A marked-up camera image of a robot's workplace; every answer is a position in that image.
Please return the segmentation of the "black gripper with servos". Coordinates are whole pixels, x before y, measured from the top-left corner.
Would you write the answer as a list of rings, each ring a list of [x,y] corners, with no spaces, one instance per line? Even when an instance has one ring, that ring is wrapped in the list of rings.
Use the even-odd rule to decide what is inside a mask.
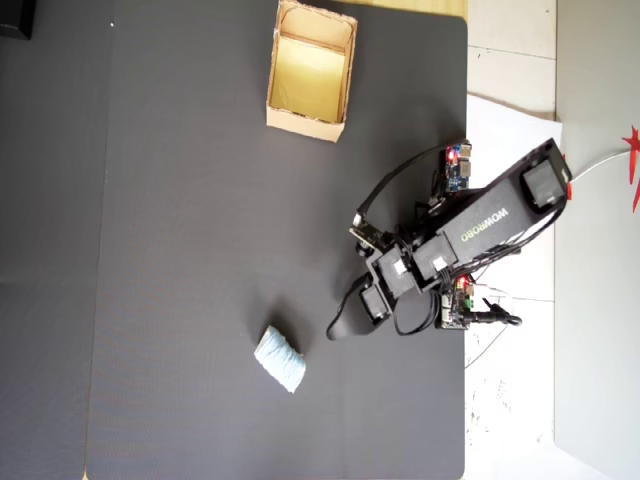
[[[409,261],[396,244],[379,250],[359,240],[358,253],[366,272],[353,281],[330,321],[326,337],[331,341],[371,334],[395,316],[404,294],[417,289]]]

